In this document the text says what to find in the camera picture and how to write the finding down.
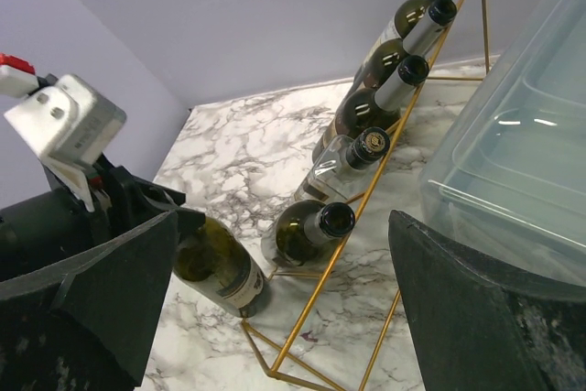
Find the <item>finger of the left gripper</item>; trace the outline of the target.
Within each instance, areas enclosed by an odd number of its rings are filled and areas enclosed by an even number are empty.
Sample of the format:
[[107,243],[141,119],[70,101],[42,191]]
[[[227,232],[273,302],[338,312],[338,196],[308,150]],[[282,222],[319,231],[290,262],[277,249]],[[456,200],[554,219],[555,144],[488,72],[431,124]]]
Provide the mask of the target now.
[[190,208],[179,207],[176,209],[178,215],[178,231],[179,237],[185,238],[199,228],[201,228],[206,221],[206,216],[203,212],[195,211]]

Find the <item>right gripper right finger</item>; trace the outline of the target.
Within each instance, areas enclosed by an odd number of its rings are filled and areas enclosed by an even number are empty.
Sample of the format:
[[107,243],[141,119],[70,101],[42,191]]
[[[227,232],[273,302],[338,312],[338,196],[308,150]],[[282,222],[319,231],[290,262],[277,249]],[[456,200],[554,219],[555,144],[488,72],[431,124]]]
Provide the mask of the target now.
[[391,211],[388,243],[427,390],[582,390],[585,289]]

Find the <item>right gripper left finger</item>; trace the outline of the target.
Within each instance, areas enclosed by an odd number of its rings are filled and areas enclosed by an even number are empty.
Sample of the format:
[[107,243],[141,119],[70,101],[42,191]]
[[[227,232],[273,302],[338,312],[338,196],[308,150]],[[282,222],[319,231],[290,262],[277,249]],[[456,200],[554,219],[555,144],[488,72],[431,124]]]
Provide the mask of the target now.
[[135,389],[179,238],[167,212],[1,284],[3,389]]

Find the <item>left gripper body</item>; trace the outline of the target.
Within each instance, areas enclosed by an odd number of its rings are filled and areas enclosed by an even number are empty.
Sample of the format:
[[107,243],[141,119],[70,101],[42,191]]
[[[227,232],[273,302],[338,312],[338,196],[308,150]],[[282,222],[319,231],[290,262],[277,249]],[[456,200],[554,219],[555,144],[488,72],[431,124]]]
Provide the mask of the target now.
[[101,207],[90,216],[92,244],[103,244],[164,212],[178,214],[180,243],[187,237],[185,215],[181,206],[186,201],[184,193],[139,178],[123,166],[114,166],[101,154],[94,164],[99,189],[94,193],[105,195],[109,206]]

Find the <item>dark wine bottle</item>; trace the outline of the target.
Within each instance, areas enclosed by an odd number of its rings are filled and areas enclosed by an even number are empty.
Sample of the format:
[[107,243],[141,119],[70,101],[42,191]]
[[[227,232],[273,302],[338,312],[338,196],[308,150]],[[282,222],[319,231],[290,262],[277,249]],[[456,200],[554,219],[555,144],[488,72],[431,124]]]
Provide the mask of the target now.
[[271,299],[262,269],[227,227],[212,217],[179,243],[173,272],[238,318],[264,311]]
[[272,222],[261,251],[277,266],[320,266],[354,226],[354,211],[343,202],[296,201]]

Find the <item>clear glass bottle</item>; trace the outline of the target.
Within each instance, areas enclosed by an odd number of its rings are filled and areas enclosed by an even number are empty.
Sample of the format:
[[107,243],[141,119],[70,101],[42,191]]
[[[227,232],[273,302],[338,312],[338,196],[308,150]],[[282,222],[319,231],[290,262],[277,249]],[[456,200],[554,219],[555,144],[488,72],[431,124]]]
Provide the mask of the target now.
[[369,127],[355,139],[335,136],[294,192],[293,200],[349,200],[364,191],[367,174],[389,148],[389,135],[379,127]]

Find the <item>wine bottle brown label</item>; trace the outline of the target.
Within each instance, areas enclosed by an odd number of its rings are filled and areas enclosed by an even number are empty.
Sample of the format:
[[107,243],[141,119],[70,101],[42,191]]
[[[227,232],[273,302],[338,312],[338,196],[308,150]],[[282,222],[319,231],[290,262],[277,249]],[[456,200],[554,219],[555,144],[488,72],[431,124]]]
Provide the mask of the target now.
[[457,6],[452,0],[433,1],[404,38],[391,38],[376,47],[354,80],[350,92],[364,88],[377,89],[389,78],[400,61],[410,55],[426,56],[457,12]]

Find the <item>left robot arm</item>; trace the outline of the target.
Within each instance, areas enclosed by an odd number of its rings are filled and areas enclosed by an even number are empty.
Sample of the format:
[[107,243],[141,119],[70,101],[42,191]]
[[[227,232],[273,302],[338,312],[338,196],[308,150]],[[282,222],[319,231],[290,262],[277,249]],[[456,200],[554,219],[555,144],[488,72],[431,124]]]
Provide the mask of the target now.
[[186,195],[132,175],[101,155],[88,178],[95,211],[48,168],[50,191],[1,210],[1,279],[19,277],[108,242],[164,212],[178,214],[179,238],[205,223]]

